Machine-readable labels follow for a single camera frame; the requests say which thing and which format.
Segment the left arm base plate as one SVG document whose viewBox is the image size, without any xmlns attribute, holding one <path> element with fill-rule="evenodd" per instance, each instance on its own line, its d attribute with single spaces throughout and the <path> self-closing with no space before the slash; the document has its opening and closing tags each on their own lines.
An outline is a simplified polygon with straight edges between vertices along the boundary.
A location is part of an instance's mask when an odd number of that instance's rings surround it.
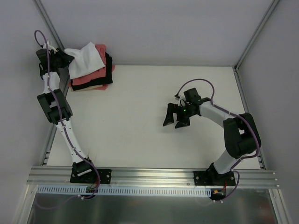
<svg viewBox="0 0 299 224">
<path fill-rule="evenodd" d="M 97 169 L 100 176 L 100 184 L 110 184 L 112 170 L 111 169 Z M 98 181 L 98 176 L 94 168 L 86 163 L 81 161 L 79 163 L 73 163 L 71 169 L 71 183 L 86 183 L 93 184 Z"/>
</svg>

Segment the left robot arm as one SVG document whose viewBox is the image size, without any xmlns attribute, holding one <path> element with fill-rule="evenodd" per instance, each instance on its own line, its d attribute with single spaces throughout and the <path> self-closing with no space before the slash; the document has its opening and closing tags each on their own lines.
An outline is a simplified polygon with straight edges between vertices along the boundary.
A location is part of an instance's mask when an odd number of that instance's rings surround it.
<svg viewBox="0 0 299 224">
<path fill-rule="evenodd" d="M 93 182 L 96 180 L 97 171 L 93 169 L 92 161 L 77 141 L 71 124 L 72 110 L 59 87 L 59 69 L 68 66 L 73 57 L 59 48 L 40 49 L 36 55 L 40 61 L 40 76 L 44 81 L 43 93 L 37 96 L 38 102 L 47 120 L 56 126 L 66 142 L 72 160 L 72 176 Z"/>
</svg>

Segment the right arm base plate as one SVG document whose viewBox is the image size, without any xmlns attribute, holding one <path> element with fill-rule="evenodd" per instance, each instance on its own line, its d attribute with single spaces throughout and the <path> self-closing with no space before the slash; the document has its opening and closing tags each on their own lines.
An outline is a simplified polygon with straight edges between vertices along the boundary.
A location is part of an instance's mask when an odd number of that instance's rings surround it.
<svg viewBox="0 0 299 224">
<path fill-rule="evenodd" d="M 235 186 L 235 176 L 233 172 L 228 172 L 226 174 L 214 174 L 209 171 L 194 171 L 193 179 L 195 186 Z"/>
</svg>

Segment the white t shirt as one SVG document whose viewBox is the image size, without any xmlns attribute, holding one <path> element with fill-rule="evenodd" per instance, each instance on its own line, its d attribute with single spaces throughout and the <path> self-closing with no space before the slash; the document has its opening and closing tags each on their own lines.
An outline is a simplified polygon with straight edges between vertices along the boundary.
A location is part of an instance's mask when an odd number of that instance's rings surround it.
<svg viewBox="0 0 299 224">
<path fill-rule="evenodd" d="M 106 47 L 89 42 L 81 49 L 65 49 L 64 52 L 74 57 L 68 71 L 71 79 L 81 78 L 105 67 Z"/>
</svg>

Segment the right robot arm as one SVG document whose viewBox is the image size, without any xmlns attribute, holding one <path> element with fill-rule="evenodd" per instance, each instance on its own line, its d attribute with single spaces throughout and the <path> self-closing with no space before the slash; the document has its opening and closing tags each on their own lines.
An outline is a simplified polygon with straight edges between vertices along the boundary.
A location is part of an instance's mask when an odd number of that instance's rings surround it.
<svg viewBox="0 0 299 224">
<path fill-rule="evenodd" d="M 175 128 L 190 125 L 198 115 L 218 124 L 224 131 L 225 150 L 205 171 L 195 171 L 196 186 L 235 186 L 234 168 L 244 159 L 259 155 L 261 139 L 250 113 L 234 114 L 216 105 L 211 98 L 202 98 L 195 88 L 186 90 L 179 103 L 168 103 L 164 126 Z"/>
</svg>

